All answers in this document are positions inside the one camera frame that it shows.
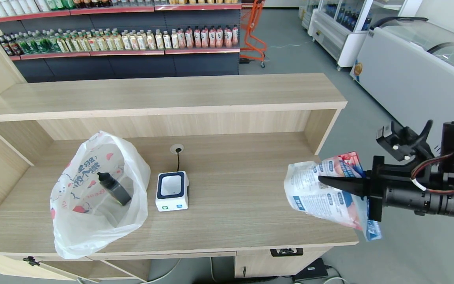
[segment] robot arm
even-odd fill
[[[426,139],[432,120],[418,135],[396,122],[378,131],[376,141],[405,165],[387,165],[383,156],[374,156],[366,178],[320,176],[320,182],[355,194],[367,196],[369,219],[381,221],[385,206],[410,209],[417,215],[439,214],[454,217],[454,121],[443,124],[441,156],[435,157]],[[432,172],[432,164],[439,164]]]

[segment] drawer handle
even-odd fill
[[[304,251],[302,250],[302,248],[279,248],[277,250],[271,250],[271,255],[273,257],[282,257],[282,256],[299,256],[299,255],[303,255],[304,254]]]
[[[27,262],[30,266],[39,266],[39,262],[34,259],[32,256],[28,256],[22,259],[23,261]]]

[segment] white plastic bag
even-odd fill
[[[120,205],[99,184],[98,172],[110,173],[131,201]],[[130,142],[104,131],[83,142],[50,195],[57,253],[85,257],[140,228],[148,216],[149,180],[150,167]]]
[[[344,153],[319,164],[290,164],[283,186],[295,210],[360,230],[367,241],[381,239],[379,224],[367,218],[367,198],[324,185],[319,176],[364,177],[357,153]]]

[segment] snack package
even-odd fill
[[[365,239],[381,239],[380,225],[368,220],[367,198],[329,187],[319,176],[362,178],[365,176],[356,152],[344,153],[317,164],[301,162],[288,165],[283,182],[293,209],[364,232]]]

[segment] red shelf edge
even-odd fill
[[[87,57],[90,56],[88,52],[68,52],[68,53],[44,53],[44,54],[26,54],[21,55],[21,60],[27,59],[43,59],[43,58],[62,58],[62,57]]]
[[[39,19],[39,18],[51,18],[51,17],[63,17],[69,16],[70,10],[61,10],[61,11],[46,11],[35,14],[25,14],[20,16],[10,16],[0,18],[0,23],[10,22],[10,21],[19,21],[19,20],[29,20],[29,19]]]
[[[196,10],[220,10],[241,9],[241,3],[235,4],[185,4],[185,5],[156,5],[156,11],[196,11]]]
[[[154,11],[154,7],[101,7],[70,10],[71,15],[110,14],[110,13],[137,13]]]
[[[121,50],[121,51],[96,51],[90,56],[115,56],[115,55],[164,55],[163,50]]]
[[[221,49],[207,48],[207,49],[179,49],[179,50],[166,50],[166,54],[201,54],[201,53],[236,53],[239,52],[239,47]]]

